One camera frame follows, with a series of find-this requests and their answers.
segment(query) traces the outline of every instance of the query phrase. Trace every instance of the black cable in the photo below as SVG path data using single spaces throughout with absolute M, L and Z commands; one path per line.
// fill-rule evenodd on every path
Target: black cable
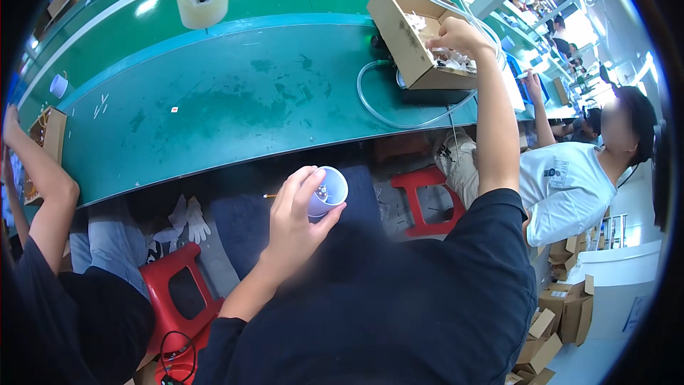
M 632 170 L 632 172 L 629 173 L 629 175 L 627 176 L 627 178 L 625 179 L 625 181 L 622 182 L 622 183 L 620 183 L 620 186 L 618 186 L 618 189 L 620 189 L 620 188 L 622 187 L 623 184 L 627 183 L 627 181 L 628 181 L 629 178 L 632 176 L 632 174 L 634 174 L 634 172 L 637 170 L 637 168 L 639 168 L 639 164 L 637 164 L 637 165 L 634 167 L 634 169 Z
M 193 354 L 192 355 L 192 370 L 190 370 L 190 373 L 185 378 L 183 378 L 181 380 L 176 380 L 179 382 L 184 382 L 184 381 L 190 379 L 190 377 L 195 373 L 195 368 L 197 367 L 197 348 L 195 348 L 195 343 L 192 341 L 192 339 L 183 332 L 171 330 L 170 332 L 165 334 L 164 337 L 161 338 L 161 344 L 159 345 L 159 360 L 161 361 L 161 368 L 164 369 L 164 374 L 168 374 L 168 370 L 166 370 L 166 365 L 164 365 L 164 342 L 166 341 L 166 338 L 168 338 L 168 336 L 171 333 L 180 334 L 181 336 L 183 336 L 184 338 L 187 339 L 188 343 L 192 347 L 192 354 Z

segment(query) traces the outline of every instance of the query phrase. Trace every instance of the jeans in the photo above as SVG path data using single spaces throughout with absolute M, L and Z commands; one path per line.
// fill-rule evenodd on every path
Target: jeans
M 77 211 L 69 233 L 71 265 L 75 273 L 95 266 L 128 282 L 148 300 L 150 295 L 138 270 L 147 260 L 147 242 L 131 217 L 124 197 Z

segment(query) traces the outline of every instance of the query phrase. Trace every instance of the wire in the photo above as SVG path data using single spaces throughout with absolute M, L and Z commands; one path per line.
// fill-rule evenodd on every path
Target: wire
M 629 173 L 629 175 L 627 176 L 627 178 L 625 179 L 625 181 L 622 182 L 622 183 L 620 183 L 620 185 L 618 186 L 618 189 L 620 189 L 620 188 L 622 187 L 623 184 L 627 183 L 627 181 L 628 181 L 629 178 L 632 176 L 632 174 L 634 174 L 634 172 L 637 170 L 637 168 L 639 168 L 639 164 L 637 164 L 637 165 L 634 167 L 634 169 L 632 170 L 632 172 Z
M 468 21 L 471 22 L 477 28 L 482 32 L 485 36 L 485 38 L 488 38 L 492 46 L 494 46 L 494 51 L 497 54 L 497 62 L 500 63 L 501 66 L 501 71 L 503 71 L 506 68 L 506 56 L 503 54 L 503 51 L 501 49 L 501 40 L 499 39 L 499 36 L 497 33 L 487 24 L 485 24 L 483 21 L 477 19 L 472 11 L 470 10 L 470 7 L 466 3 L 465 0 L 460 0 L 461 4 L 463 5 L 463 8 L 466 10 L 466 12 L 461 11 L 457 7 L 455 7 L 451 3 L 447 3 L 444 0 L 429 0 L 430 2 L 434 4 L 438 4 L 439 6 L 449 9 L 449 11 L 457 13 L 458 15 L 462 15 L 466 17 Z
M 192 341 L 192 339 L 183 332 L 171 330 L 170 332 L 165 334 L 164 337 L 161 338 L 161 344 L 159 344 L 159 360 L 161 361 L 161 368 L 164 369 L 165 375 L 168 374 L 168 370 L 166 369 L 166 366 L 164 365 L 164 342 L 166 341 L 166 338 L 168 338 L 168 336 L 172 333 L 180 334 L 181 336 L 186 338 L 188 343 L 192 347 L 192 370 L 190 371 L 190 373 L 188 373 L 188 375 L 185 378 L 183 378 L 181 380 L 176 380 L 178 382 L 185 382 L 186 380 L 189 380 L 192 377 L 192 375 L 195 373 L 195 368 L 197 367 L 197 348 L 195 347 L 195 343 Z
M 361 99 L 361 102 L 363 105 L 368 109 L 370 113 L 373 114 L 373 116 L 377 117 L 380 121 L 383 123 L 393 126 L 395 128 L 401 128 L 403 130 L 415 130 L 417 128 L 423 128 L 423 126 L 427 126 L 432 124 L 433 122 L 439 121 L 445 116 L 451 115 L 453 112 L 455 112 L 459 107 L 463 106 L 464 104 L 467 103 L 467 101 L 471 98 L 473 98 L 476 94 L 476 90 L 472 90 L 471 93 L 464 98 L 460 103 L 458 103 L 456 106 L 450 108 L 446 112 L 442 113 L 439 116 L 435 116 L 429 121 L 423 122 L 422 124 L 400 124 L 398 122 L 390 121 L 386 117 L 382 116 L 380 113 L 377 112 L 376 109 L 374 109 L 366 100 L 366 98 L 363 95 L 363 90 L 361 89 L 361 79 L 363 78 L 363 74 L 370 69 L 371 67 L 375 67 L 377 65 L 388 65 L 389 61 L 388 60 L 377 60 L 377 61 L 372 61 L 361 69 L 361 71 L 358 73 L 358 76 L 356 76 L 356 92 L 358 93 L 358 97 Z

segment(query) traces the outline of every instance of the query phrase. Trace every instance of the green conveyor table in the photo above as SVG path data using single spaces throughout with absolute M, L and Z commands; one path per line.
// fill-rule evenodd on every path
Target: green conveyor table
M 359 70 L 386 58 L 370 46 L 378 31 L 368 0 L 230 0 L 224 20 L 207 30 L 186 29 L 176 0 L 85 1 L 40 43 L 19 110 L 25 129 L 46 103 L 68 116 L 62 166 L 81 187 L 80 206 L 217 167 L 401 132 L 356 93 Z M 535 45 L 497 17 L 485 22 L 513 38 L 510 52 L 528 65 Z M 551 58 L 542 57 L 537 68 L 552 76 Z M 74 88 L 63 99 L 48 91 L 56 74 Z M 548 76 L 547 108 L 573 116 Z M 390 68 L 368 71 L 363 90 L 397 122 L 446 111 L 403 105 Z M 470 101 L 454 124 L 476 116 Z M 446 117 L 426 128 L 449 125 Z

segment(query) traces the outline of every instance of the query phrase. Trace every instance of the dark hair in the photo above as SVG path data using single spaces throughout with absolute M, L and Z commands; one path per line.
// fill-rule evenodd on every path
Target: dark hair
M 631 112 L 632 132 L 639 138 L 637 151 L 629 161 L 629 166 L 646 162 L 653 156 L 653 127 L 658 123 L 655 109 L 646 96 L 637 87 L 613 88 L 620 106 Z
M 603 113 L 603 109 L 600 108 L 590 108 L 587 110 L 587 115 L 586 115 L 586 121 L 587 124 L 589 124 L 590 127 L 592 127 L 592 130 L 596 133 L 596 135 L 601 135 L 601 114 Z
M 563 29 L 565 29 L 565 19 L 564 19 L 563 17 L 561 17 L 560 15 L 556 15 L 556 16 L 553 18 L 553 22 L 558 23 L 558 25 L 559 25 L 560 27 L 562 27 Z

